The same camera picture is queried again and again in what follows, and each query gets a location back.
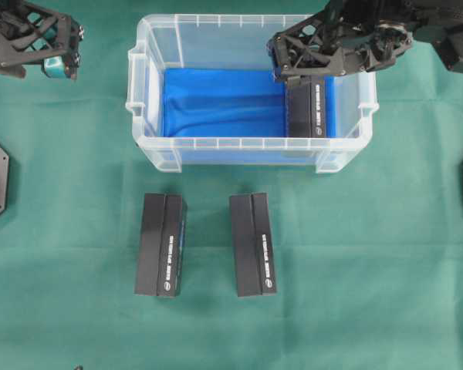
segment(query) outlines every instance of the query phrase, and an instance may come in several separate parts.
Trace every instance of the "black robotic arm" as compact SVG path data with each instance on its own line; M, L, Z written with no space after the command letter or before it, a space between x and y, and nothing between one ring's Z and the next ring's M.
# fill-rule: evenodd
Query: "black robotic arm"
M431 43L449 70L463 73L463 0L331 0L279 32L268 49L280 81L344 76L395 64L413 40Z

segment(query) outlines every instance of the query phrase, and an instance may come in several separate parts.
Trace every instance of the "robotic arm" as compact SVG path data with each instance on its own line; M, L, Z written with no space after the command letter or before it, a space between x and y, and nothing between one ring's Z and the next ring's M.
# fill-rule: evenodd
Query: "robotic arm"
M50 78L75 79L84 31L69 15L22 0L0 0L0 73L24 78L40 65Z
M38 65L50 78L75 79L83 38L83 27L67 14L22 0L0 0L2 75L24 78L24 65ZM0 147L0 214L6 207L8 160Z
M331 0L269 41L275 78L344 76L386 69L413 45L434 46L446 68L463 73L463 0Z

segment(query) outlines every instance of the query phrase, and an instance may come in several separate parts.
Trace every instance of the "clear storage container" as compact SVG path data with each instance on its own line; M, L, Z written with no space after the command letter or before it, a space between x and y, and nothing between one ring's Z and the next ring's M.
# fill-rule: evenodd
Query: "clear storage container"
M373 73L335 78L337 138L161 137L164 71L168 68L270 70L267 41L308 15L149 15L129 51L127 109L132 135L164 172L184 164L313 165L344 168L372 138L379 109Z

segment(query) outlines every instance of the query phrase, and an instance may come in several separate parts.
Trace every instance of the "green tablecloth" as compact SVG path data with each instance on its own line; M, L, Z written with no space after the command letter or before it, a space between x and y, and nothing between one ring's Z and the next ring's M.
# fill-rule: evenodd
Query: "green tablecloth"
M463 369L463 76L417 44L378 73L371 144L341 173L157 172L124 109L150 13L308 13L322 1L39 4L86 27L75 83L0 76L0 368ZM269 193L279 293L235 293L228 196ZM188 202L181 296L133 283L145 192Z

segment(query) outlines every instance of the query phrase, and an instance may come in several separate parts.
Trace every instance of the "blue fabric lining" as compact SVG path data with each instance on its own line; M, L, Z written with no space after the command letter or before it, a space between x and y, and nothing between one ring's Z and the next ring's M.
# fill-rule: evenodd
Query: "blue fabric lining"
M163 136L285 137L285 85L269 71L167 69Z

